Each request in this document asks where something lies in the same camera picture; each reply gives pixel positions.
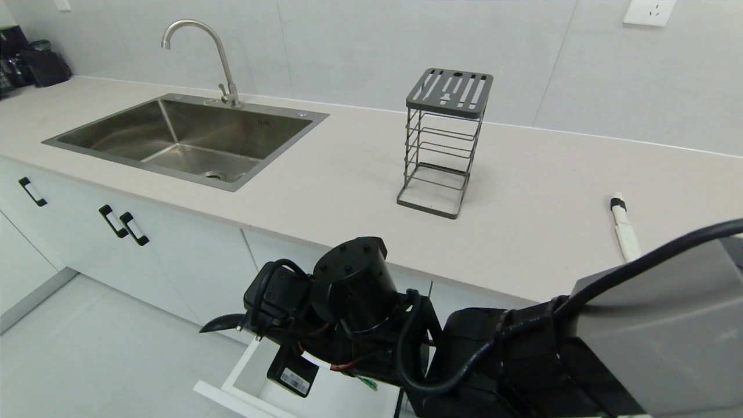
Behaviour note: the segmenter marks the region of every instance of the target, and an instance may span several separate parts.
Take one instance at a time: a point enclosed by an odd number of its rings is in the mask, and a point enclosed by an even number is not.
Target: metal rack
[[[406,101],[405,181],[399,205],[457,218],[492,84],[489,74],[440,68],[424,72]],[[440,207],[447,206],[441,200],[450,201],[449,210]]]

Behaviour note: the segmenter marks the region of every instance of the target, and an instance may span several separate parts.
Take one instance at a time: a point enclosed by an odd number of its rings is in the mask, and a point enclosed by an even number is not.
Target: coffee maker
[[[25,86],[53,86],[71,76],[48,40],[28,42],[20,26],[0,28],[0,95]]]

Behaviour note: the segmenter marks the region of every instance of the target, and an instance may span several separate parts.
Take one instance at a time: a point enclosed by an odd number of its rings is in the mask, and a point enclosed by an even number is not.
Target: power plug
[[[631,25],[663,27],[668,23],[676,0],[632,0],[624,16]]]

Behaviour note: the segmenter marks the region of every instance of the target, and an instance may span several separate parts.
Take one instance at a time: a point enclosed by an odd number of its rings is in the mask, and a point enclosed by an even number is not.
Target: faucet
[[[204,32],[208,33],[212,37],[212,39],[214,39],[214,43],[217,45],[217,52],[219,52],[219,60],[222,61],[222,68],[224,68],[224,76],[227,78],[227,90],[229,91],[229,93],[227,93],[224,90],[224,84],[219,83],[219,89],[222,90],[222,103],[229,103],[232,107],[242,106],[242,103],[240,103],[240,99],[237,94],[237,86],[235,85],[235,81],[232,78],[232,73],[230,72],[230,65],[227,64],[227,55],[224,54],[224,45],[222,45],[222,40],[219,39],[219,35],[217,35],[214,29],[210,28],[209,26],[198,20],[178,20],[176,22],[173,22],[172,25],[170,25],[165,30],[165,33],[163,34],[163,40],[160,42],[160,46],[165,49],[170,49],[170,38],[173,36],[173,33],[175,31],[182,28],[183,26],[194,26],[196,28],[203,29]]]

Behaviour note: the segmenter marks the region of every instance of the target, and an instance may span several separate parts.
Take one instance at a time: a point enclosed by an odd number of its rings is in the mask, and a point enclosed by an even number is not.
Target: stainless steel sink
[[[235,191],[327,116],[167,94],[44,144]]]

